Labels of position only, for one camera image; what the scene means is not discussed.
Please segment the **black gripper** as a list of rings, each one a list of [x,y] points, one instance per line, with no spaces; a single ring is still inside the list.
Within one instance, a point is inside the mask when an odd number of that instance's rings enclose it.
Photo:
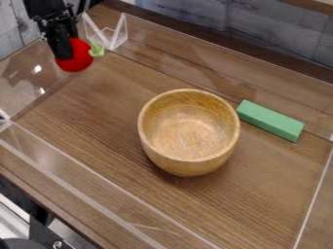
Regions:
[[[77,38],[72,3],[64,0],[24,0],[28,17],[45,31],[53,56],[60,60],[72,58],[70,37]]]

